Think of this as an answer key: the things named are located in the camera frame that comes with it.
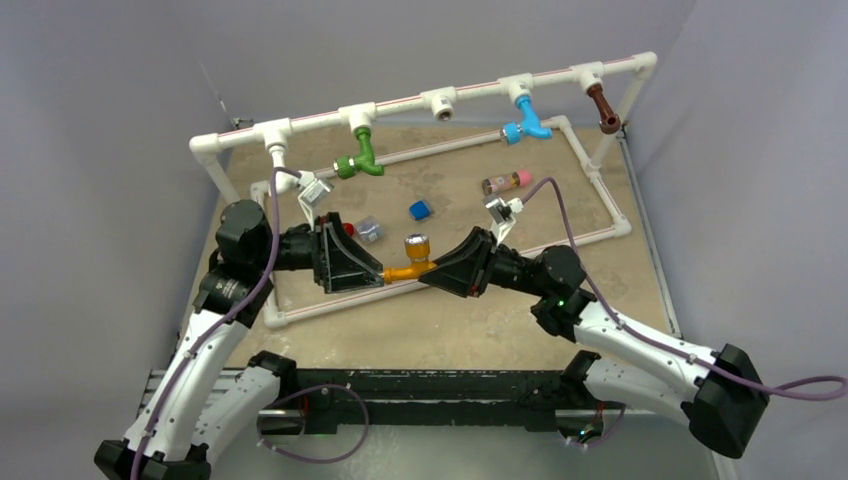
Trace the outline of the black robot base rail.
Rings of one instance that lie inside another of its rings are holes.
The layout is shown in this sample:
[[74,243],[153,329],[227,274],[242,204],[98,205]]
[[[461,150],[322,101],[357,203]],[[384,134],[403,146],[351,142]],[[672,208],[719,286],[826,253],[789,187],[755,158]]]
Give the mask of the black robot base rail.
[[290,409],[309,434],[342,425],[520,427],[567,439],[600,437],[619,411],[580,383],[588,364],[564,370],[297,368],[273,410]]

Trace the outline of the white PVC pipe frame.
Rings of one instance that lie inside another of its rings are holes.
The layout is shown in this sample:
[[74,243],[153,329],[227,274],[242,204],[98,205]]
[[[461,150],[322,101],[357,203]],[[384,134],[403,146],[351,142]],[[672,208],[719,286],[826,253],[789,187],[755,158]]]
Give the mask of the white PVC pipe frame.
[[551,143],[564,145],[569,152],[564,157],[553,155],[541,158],[532,156],[530,150],[547,145],[545,139],[527,136],[516,144],[508,144],[499,132],[482,127],[449,124],[381,125],[378,122],[384,116],[411,113],[416,109],[429,108],[433,103],[453,106],[459,101],[492,96],[528,99],[535,88],[566,83],[593,87],[600,85],[606,76],[629,74],[632,79],[617,109],[620,119],[625,121],[656,63],[654,53],[644,52],[623,59],[590,62],[551,72],[511,75],[463,87],[443,87],[403,99],[357,104],[297,119],[260,122],[230,132],[197,135],[190,140],[189,149],[206,170],[221,197],[227,201],[240,199],[241,192],[227,176],[226,168],[220,161],[223,154],[241,147],[269,146],[271,163],[275,166],[284,165],[289,156],[305,150],[303,142],[292,146],[291,140],[301,136],[316,140],[324,131],[329,131],[332,137],[338,137],[342,130],[355,134],[363,128],[369,129],[371,137],[368,144],[374,153],[373,163],[384,168],[385,177],[397,175],[394,166],[416,161],[427,165],[445,164],[450,174],[459,176],[469,171],[470,152],[474,148],[483,148],[488,152],[488,157],[480,162],[485,167],[502,164],[508,153],[514,153],[523,158],[532,173],[538,173],[543,168],[553,173],[569,171],[579,187],[593,190],[609,219],[608,223],[597,229],[576,236],[577,244],[583,246],[612,241],[622,246],[628,243],[634,233],[640,233],[645,245],[643,255],[654,270],[651,275],[652,296],[660,303],[658,311],[664,327],[669,332],[675,332],[677,321],[662,285],[664,279],[660,263],[648,247],[651,235],[647,221],[642,217],[629,218],[625,207],[615,195],[616,191],[626,188],[631,195],[632,208],[640,209],[641,201],[630,172],[624,130],[594,135],[587,129],[576,128],[565,115],[552,116],[540,124],[551,131]]

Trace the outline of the orange water faucet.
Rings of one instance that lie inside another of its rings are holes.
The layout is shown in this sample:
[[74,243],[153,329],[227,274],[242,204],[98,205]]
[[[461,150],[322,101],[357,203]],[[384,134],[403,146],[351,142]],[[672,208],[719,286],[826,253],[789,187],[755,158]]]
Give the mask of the orange water faucet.
[[437,265],[430,260],[430,242],[425,234],[414,233],[404,240],[404,251],[409,265],[397,268],[385,268],[383,280],[385,284],[398,281],[417,280],[422,274],[433,270]]

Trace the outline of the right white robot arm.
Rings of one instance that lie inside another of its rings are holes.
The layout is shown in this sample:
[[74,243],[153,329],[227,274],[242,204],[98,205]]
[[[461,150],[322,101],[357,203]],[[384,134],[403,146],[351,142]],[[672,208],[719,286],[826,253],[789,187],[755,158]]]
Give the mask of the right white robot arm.
[[536,296],[530,312],[546,333],[606,350],[661,382],[656,389],[634,387],[624,402],[680,419],[705,447],[741,458],[770,402],[752,386],[760,376],[748,353],[732,344],[711,349],[644,325],[584,289],[587,278],[567,245],[529,258],[475,227],[418,280],[460,297],[478,297],[489,285]]

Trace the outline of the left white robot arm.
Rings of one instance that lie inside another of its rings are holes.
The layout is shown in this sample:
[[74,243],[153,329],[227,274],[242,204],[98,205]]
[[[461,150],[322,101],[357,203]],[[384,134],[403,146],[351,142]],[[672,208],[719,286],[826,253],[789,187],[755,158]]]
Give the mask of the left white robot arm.
[[292,359],[254,355],[236,385],[212,393],[224,365],[272,295],[272,275],[309,270],[328,293],[381,286],[382,264],[329,213],[288,230],[252,200],[228,205],[183,339],[150,400],[94,462],[109,479],[207,479],[233,437],[266,408],[302,408],[335,385],[304,385]]

